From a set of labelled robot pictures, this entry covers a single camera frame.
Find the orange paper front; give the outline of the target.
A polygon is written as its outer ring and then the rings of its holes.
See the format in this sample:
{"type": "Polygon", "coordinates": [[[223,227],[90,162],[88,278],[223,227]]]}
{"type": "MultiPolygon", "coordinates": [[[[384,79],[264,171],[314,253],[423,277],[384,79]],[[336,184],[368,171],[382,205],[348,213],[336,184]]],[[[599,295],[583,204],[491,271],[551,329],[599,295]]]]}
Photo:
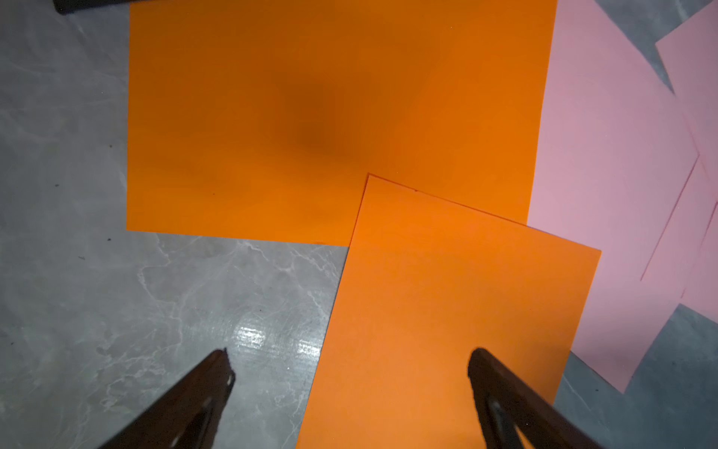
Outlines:
{"type": "Polygon", "coordinates": [[[369,177],[301,448],[481,448],[478,347],[556,397],[598,250],[369,177]]]}

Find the pink paper top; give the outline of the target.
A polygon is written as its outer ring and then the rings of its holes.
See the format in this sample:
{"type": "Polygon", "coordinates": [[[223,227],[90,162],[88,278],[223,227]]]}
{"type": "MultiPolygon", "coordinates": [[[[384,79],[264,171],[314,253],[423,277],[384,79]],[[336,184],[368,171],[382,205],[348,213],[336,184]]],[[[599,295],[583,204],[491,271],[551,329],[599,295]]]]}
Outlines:
{"type": "Polygon", "coordinates": [[[697,152],[643,280],[717,320],[717,3],[657,43],[697,152]]]}

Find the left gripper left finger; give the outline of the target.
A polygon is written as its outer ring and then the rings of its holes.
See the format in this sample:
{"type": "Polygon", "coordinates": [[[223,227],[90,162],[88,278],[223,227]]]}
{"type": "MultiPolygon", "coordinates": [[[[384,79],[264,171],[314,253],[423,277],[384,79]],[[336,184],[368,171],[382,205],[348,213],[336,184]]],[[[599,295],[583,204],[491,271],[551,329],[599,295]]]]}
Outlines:
{"type": "Polygon", "coordinates": [[[234,383],[229,355],[216,349],[104,448],[211,448],[234,383]]]}

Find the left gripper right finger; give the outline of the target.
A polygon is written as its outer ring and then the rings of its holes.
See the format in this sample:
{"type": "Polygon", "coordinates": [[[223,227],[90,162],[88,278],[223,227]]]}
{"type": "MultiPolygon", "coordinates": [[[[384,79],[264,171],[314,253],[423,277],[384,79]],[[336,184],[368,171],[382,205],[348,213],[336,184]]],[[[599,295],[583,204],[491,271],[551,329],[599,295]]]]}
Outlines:
{"type": "Polygon", "coordinates": [[[488,448],[600,449],[486,349],[472,352],[467,375],[488,448]]]}

